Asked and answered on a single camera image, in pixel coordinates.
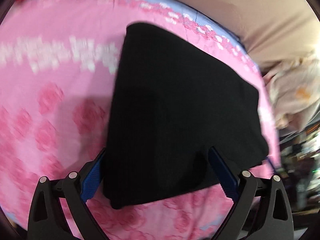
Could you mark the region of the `black pants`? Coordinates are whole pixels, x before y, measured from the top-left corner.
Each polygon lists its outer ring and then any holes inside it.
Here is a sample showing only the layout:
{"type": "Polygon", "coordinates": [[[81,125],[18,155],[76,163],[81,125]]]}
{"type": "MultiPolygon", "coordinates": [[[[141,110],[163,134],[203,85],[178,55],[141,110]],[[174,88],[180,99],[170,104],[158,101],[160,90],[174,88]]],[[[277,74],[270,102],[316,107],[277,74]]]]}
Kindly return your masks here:
{"type": "Polygon", "coordinates": [[[258,101],[258,90],[220,60],[155,25],[129,25],[101,164],[112,208],[217,184],[211,147],[236,172],[260,165],[269,148],[258,101]]]}

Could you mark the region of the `pink rose bed sheet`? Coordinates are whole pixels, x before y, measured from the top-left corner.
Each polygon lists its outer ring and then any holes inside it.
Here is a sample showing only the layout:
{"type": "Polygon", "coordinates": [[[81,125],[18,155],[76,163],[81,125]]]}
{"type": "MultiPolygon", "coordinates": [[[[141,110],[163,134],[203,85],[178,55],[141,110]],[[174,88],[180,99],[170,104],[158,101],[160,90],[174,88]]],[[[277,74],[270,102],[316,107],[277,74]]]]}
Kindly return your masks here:
{"type": "Polygon", "coordinates": [[[1,24],[1,208],[26,228],[41,176],[65,177],[103,145],[127,25],[159,25],[228,64],[259,90],[268,178],[278,135],[260,71],[240,43],[174,0],[25,0],[1,24]]]}

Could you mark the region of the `floral cream blanket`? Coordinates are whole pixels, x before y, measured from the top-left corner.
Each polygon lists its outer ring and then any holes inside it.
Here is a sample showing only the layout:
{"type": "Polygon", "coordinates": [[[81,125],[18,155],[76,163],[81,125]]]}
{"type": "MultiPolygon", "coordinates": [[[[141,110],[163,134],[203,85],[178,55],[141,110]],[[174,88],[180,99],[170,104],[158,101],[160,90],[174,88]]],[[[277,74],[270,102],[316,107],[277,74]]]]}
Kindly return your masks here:
{"type": "Polygon", "coordinates": [[[285,60],[264,76],[278,129],[302,131],[319,111],[319,57],[285,60]]]}

